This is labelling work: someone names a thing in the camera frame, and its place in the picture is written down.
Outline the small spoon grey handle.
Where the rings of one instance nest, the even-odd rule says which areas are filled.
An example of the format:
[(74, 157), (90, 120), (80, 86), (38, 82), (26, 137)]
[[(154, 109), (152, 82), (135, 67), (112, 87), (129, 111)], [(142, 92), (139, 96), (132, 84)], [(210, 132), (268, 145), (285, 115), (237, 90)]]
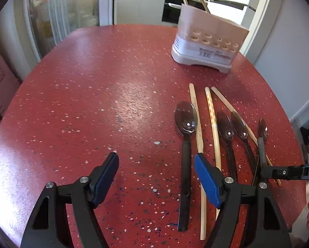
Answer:
[(265, 154), (265, 140), (268, 136), (268, 128), (266, 122), (263, 118), (260, 118), (258, 122), (258, 161), (257, 168), (254, 173), (253, 185), (257, 186), (261, 182), (261, 170), (263, 167), (267, 166), (266, 154)]

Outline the large spoon black handle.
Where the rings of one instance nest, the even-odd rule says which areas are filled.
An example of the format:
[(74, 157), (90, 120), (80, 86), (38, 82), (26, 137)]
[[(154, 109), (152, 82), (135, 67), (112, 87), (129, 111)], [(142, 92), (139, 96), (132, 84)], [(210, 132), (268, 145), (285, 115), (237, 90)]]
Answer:
[(175, 123), (183, 136), (181, 146), (181, 191), (177, 229), (184, 232), (188, 229), (191, 198), (191, 135), (198, 124), (194, 106), (187, 102), (178, 103), (175, 110)]

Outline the plain light wooden chopstick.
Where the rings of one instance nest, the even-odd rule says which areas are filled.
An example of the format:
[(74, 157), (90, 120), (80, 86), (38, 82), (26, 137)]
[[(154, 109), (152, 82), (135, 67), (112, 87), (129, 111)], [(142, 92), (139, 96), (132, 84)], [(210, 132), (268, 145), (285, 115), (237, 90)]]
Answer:
[(218, 91), (216, 87), (211, 87), (211, 90), (217, 95), (217, 97), (223, 102), (223, 104), (229, 109), (231, 112), (231, 122), (233, 129), (235, 130), (235, 133), (237, 136), (243, 141), (247, 158), (249, 160), (250, 168), (253, 172), (253, 181), (252, 184), (255, 185), (255, 183), (259, 180), (259, 178), (256, 177), (256, 173), (258, 171), (258, 161), (255, 158), (253, 154), (253, 150), (249, 144), (249, 138), (253, 140), (253, 142), (258, 147), (257, 139), (255, 137), (255, 134), (250, 129), (250, 127), (245, 123), (245, 120), (241, 117), (241, 115), (236, 111), (236, 109), (229, 103), (229, 101)]

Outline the grey kitchen base cabinets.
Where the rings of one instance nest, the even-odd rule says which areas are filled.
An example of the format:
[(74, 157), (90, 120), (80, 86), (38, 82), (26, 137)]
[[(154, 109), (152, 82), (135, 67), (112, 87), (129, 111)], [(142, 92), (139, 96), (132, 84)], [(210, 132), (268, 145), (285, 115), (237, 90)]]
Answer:
[(165, 0), (116, 0), (117, 24), (162, 25)]

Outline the black built-in oven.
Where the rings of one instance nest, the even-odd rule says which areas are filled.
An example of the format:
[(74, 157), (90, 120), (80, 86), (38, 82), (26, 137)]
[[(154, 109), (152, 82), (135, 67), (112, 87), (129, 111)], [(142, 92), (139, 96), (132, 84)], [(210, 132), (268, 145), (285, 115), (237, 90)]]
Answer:
[(183, 0), (165, 0), (162, 14), (162, 22), (178, 24)]

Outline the plain wooden chopstick with print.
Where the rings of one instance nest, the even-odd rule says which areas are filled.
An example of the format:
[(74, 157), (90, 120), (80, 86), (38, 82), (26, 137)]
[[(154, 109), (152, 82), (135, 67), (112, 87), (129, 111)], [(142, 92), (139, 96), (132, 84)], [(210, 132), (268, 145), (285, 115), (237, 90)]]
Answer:
[[(196, 145), (198, 153), (203, 153), (203, 137), (202, 137), (202, 128), (200, 123), (199, 117), (199, 110), (198, 104), (196, 99), (195, 88), (192, 83), (189, 83), (189, 92), (190, 92), (190, 99), (191, 104), (194, 106), (196, 110)], [(206, 232), (207, 232), (207, 199), (206, 193), (203, 189), (202, 184), (200, 184), (200, 240), (206, 239)]]

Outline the glass sliding door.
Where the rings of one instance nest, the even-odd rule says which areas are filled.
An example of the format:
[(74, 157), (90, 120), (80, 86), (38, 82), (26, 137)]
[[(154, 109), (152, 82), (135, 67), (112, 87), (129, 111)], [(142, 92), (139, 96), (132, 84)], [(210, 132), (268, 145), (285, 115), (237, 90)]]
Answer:
[(26, 0), (26, 8), (38, 59), (74, 30), (113, 24), (114, 0)]

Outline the beige utensil holder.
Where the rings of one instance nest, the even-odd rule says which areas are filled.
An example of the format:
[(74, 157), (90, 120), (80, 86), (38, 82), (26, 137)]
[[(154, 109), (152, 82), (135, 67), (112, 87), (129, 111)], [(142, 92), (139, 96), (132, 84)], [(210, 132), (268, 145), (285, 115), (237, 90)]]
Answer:
[(171, 55), (179, 64), (229, 73), (249, 30), (233, 21), (182, 5)]

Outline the orange patterned wooden chopstick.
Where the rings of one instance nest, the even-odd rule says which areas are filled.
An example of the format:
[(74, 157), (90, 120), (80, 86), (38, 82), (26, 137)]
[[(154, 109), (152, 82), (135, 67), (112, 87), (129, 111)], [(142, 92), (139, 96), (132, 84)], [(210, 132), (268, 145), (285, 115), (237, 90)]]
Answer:
[(216, 120), (214, 105), (213, 105), (212, 96), (211, 96), (209, 87), (205, 88), (205, 93), (206, 93), (206, 98), (207, 98), (207, 103), (208, 103), (210, 123), (212, 127), (215, 164), (216, 164), (216, 167), (219, 170), (221, 170), (222, 167), (221, 167), (220, 140), (219, 140), (219, 135), (218, 135), (217, 120)]

